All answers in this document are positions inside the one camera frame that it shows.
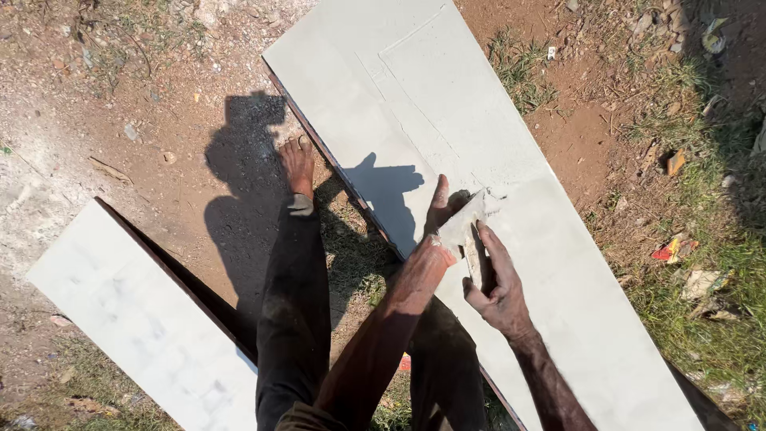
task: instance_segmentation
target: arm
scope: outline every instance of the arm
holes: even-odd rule
[[[492,259],[497,286],[487,295],[465,278],[466,301],[508,340],[529,385],[543,429],[595,431],[529,318],[522,282],[506,247],[486,224],[477,225],[479,237]]]
[[[446,216],[447,178],[439,177],[429,223]],[[427,226],[427,232],[433,232]],[[435,235],[426,235],[404,263],[393,287],[341,352],[322,383],[314,407],[350,431],[366,429],[394,376],[420,315],[455,258]]]

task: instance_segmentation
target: leg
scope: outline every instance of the leg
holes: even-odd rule
[[[312,404],[329,368],[329,289],[312,201],[313,146],[301,138],[280,149],[295,194],[280,212],[258,321],[259,431],[273,430],[296,401]]]
[[[437,298],[421,315],[408,353],[413,431],[487,429],[476,345]]]

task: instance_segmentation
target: dirt ground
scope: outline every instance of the dirt ground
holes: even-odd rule
[[[93,196],[222,298],[225,304],[212,306],[252,341],[257,284],[286,192],[273,148],[301,133],[260,54],[316,1],[0,1],[0,410],[59,429],[68,419],[46,419],[38,400],[66,370],[57,340],[84,334],[51,323],[55,306],[24,274]],[[629,230],[652,218],[661,205],[652,195],[673,181],[652,174],[652,189],[636,175],[648,142],[627,140],[622,126],[652,100],[631,87],[627,66],[607,60],[624,41],[605,44],[584,26],[620,3],[628,2],[581,2],[572,12],[564,2],[456,0],[487,54],[506,26],[520,41],[557,48],[543,77],[558,97],[525,121],[584,218],[615,191],[638,196],[615,222]],[[707,19],[700,10],[730,17],[727,51],[715,61],[726,76],[722,96],[744,109],[766,84],[757,25],[766,10],[755,0],[713,3],[683,4],[683,49],[699,50],[700,20]],[[678,54],[670,45],[641,67],[672,60]],[[129,179],[94,169],[89,158]],[[392,258],[321,158],[318,167],[334,360],[372,309],[369,298],[381,290]],[[662,242],[610,235],[597,241],[625,242],[645,256]],[[357,262],[359,248],[383,257]],[[629,253],[611,248],[605,255],[613,263]],[[74,420],[76,409],[70,414]]]

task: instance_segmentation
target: bare foot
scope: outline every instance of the bare foot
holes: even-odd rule
[[[314,146],[306,135],[291,137],[280,147],[280,159],[285,169],[290,191],[314,199]]]

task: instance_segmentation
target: white stone slab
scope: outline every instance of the white stone slab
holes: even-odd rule
[[[599,429],[702,429],[452,2],[323,0],[264,59],[403,255],[422,235],[437,173],[453,191],[485,186],[498,198],[488,223]],[[437,296],[538,431],[508,344],[463,300],[466,275],[464,262],[452,267]]]
[[[257,368],[95,199],[27,273],[187,431],[255,429]]]

